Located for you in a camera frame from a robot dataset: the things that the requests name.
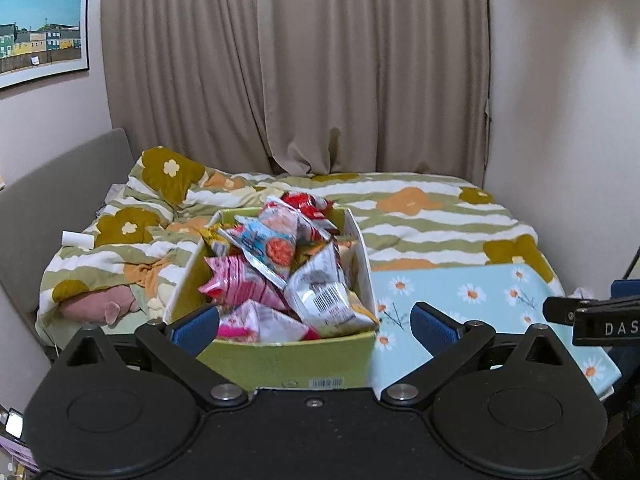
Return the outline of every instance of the light blue cloth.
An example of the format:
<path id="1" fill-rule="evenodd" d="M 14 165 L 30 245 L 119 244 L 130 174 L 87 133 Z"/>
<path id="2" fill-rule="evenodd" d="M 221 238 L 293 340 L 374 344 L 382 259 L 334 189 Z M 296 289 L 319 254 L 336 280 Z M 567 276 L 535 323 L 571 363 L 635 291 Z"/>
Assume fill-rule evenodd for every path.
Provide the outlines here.
<path id="1" fill-rule="evenodd" d="M 411 334 L 409 314 L 424 301 L 449 317 L 479 319 L 496 332 L 524 333 L 530 324 L 546 322 L 542 303 L 553 293 L 527 265 L 490 265 L 447 269 L 383 271 L 372 274 L 381 325 L 370 365 L 376 395 L 431 359 Z M 620 371 L 598 347 L 571 344 L 572 328 L 549 323 L 602 396 Z"/>

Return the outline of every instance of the pink plush toy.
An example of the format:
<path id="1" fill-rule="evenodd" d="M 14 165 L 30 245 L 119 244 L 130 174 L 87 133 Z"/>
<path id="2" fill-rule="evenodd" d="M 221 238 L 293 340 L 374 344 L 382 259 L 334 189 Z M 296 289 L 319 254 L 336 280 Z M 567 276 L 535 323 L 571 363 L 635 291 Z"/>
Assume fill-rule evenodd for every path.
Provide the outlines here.
<path id="1" fill-rule="evenodd" d="M 140 309 L 129 285 L 78 294 L 60 303 L 60 314 L 67 319 L 112 325 L 127 312 Z"/>

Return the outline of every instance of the curtain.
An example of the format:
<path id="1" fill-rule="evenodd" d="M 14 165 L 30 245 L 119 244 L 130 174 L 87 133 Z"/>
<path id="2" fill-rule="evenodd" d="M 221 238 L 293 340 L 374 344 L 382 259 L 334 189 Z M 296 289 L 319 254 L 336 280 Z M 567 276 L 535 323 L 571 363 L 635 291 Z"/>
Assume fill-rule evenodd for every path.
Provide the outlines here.
<path id="1" fill-rule="evenodd" d="M 113 127 L 223 171 L 270 173 L 256 0 L 102 0 Z"/>
<path id="2" fill-rule="evenodd" d="M 487 0 L 102 0 L 102 35 L 136 152 L 482 181 Z"/>

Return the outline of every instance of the gray headboard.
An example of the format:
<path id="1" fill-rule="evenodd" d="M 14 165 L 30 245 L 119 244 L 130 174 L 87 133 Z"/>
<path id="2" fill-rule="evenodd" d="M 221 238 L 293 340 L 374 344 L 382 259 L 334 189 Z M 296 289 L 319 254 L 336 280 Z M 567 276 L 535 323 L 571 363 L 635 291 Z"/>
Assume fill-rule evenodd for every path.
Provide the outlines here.
<path id="1" fill-rule="evenodd" d="M 0 191 L 0 284 L 24 317 L 38 306 L 42 273 L 62 231 L 86 229 L 111 184 L 125 183 L 133 164 L 118 128 Z"/>

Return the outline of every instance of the cardboard box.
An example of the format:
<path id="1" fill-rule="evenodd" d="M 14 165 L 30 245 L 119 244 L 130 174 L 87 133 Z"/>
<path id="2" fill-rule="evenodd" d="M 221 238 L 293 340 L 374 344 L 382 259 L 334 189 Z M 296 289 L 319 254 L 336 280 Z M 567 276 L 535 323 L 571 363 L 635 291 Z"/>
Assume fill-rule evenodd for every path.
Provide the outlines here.
<path id="1" fill-rule="evenodd" d="M 257 216 L 259 208 L 219 211 L 210 224 L 235 223 L 236 215 Z M 354 291 L 363 306 L 375 316 L 376 300 L 371 284 L 371 267 L 356 221 L 348 208 L 336 206 L 328 215 L 345 235 L 358 237 L 359 243 L 350 273 Z M 206 303 L 198 286 L 209 281 L 212 272 L 204 261 L 208 247 L 201 242 L 199 252 L 188 265 L 188 276 L 167 308 L 165 321 L 172 322 Z M 375 332 L 346 337 L 284 344 L 247 344 L 215 340 L 197 359 L 248 391 L 259 387 L 335 389 L 367 386 L 369 359 Z"/>

